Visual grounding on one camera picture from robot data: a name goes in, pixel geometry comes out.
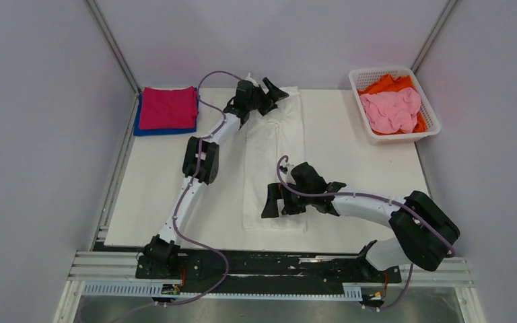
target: white garment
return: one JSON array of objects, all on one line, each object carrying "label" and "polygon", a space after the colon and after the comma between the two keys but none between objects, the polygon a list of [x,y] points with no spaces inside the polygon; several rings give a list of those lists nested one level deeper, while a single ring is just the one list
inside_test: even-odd
[{"label": "white garment", "polygon": [[306,231],[306,214],[261,219],[267,202],[267,185],[278,182],[278,159],[288,155],[290,162],[298,165],[306,158],[300,92],[297,87],[282,90],[290,96],[277,102],[278,109],[266,116],[252,111],[247,122],[242,207],[242,224],[247,230]]}]

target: orange cloth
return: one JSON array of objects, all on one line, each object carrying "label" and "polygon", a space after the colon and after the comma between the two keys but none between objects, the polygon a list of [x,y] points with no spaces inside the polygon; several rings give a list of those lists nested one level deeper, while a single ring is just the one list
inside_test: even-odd
[{"label": "orange cloth", "polygon": [[[400,76],[396,79],[390,74],[383,75],[376,83],[368,86],[365,90],[358,90],[357,93],[359,95],[362,94],[376,94],[380,92],[399,92],[400,89],[405,89],[406,87],[413,87],[413,82],[411,81],[410,76]],[[413,133],[424,133],[427,130],[427,124],[425,123],[425,119],[421,115],[421,113],[417,113],[417,124],[413,129]],[[384,136],[385,134],[374,131],[376,135]],[[396,133],[392,133],[391,135],[402,135],[403,132],[397,131]]]}]

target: folded cloth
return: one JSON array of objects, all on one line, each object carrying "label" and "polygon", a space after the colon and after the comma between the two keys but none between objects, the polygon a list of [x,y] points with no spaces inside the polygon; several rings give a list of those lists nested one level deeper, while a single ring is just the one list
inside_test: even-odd
[{"label": "folded cloth", "polygon": [[[142,94],[139,95],[137,101],[137,110],[134,118],[133,125],[133,135],[136,137],[146,137],[146,136],[162,136],[162,135],[179,135],[182,133],[194,133],[197,131],[197,122],[193,128],[189,129],[152,129],[152,130],[141,130],[139,128],[139,115],[141,114],[141,98]],[[197,108],[199,109],[199,99],[197,100]]]},{"label": "folded cloth", "polygon": [[197,91],[145,88],[139,115],[141,130],[190,129],[197,119]]},{"label": "folded cloth", "polygon": [[267,202],[267,185],[278,182],[278,159],[288,155],[295,165],[306,159],[300,92],[297,87],[283,87],[282,90],[290,96],[277,102],[278,109],[270,111],[266,116],[252,111],[246,123],[242,200],[242,224],[246,230],[306,231],[304,214],[261,219]]},{"label": "folded cloth", "polygon": [[[411,81],[410,76],[400,76],[394,79],[391,74],[383,75],[378,81],[373,83],[372,85],[368,86],[366,89],[360,91],[358,90],[357,93],[361,96],[363,94],[377,94],[380,92],[398,92],[402,89],[405,89],[407,87],[413,88],[413,82]],[[413,133],[423,133],[427,131],[427,123],[425,122],[425,119],[421,115],[420,112],[417,113],[417,124],[415,125],[415,128],[413,129]],[[377,135],[399,135],[404,132],[401,130],[395,132],[395,133],[380,133],[378,131],[374,130],[374,133]]]},{"label": "folded cloth", "polygon": [[412,133],[421,107],[419,94],[411,87],[399,92],[364,94],[359,97],[374,131]]}]

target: white table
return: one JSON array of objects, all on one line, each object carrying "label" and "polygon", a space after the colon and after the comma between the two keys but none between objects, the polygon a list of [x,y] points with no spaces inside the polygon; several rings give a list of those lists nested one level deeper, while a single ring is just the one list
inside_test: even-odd
[{"label": "white table", "polygon": [[[223,108],[235,89],[202,89],[201,97]],[[412,143],[368,144],[351,91],[301,90],[306,160],[327,182],[345,182],[382,195],[427,192]],[[201,105],[197,135],[220,114]],[[184,234],[219,249],[356,253],[393,232],[352,217],[310,209],[305,233],[246,231],[242,227],[245,128],[221,146],[219,175],[199,201]],[[133,142],[108,229],[107,246],[144,246],[169,216],[183,173],[187,139],[193,134],[138,137]],[[194,248],[186,242],[184,248]]]}]

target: blue folded cloth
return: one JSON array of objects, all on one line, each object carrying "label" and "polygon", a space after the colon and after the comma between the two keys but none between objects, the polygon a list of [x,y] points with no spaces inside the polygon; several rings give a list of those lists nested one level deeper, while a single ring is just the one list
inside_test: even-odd
[{"label": "blue folded cloth", "polygon": [[[197,96],[197,110],[199,111],[199,95]],[[145,136],[162,136],[162,135],[179,135],[182,133],[194,133],[197,131],[197,121],[195,121],[195,127],[189,129],[150,129],[150,130],[141,130],[139,128],[139,113],[141,112],[141,94],[139,94],[139,99],[137,101],[137,111],[135,113],[134,119],[134,130],[133,135],[136,137],[145,137]]]}]

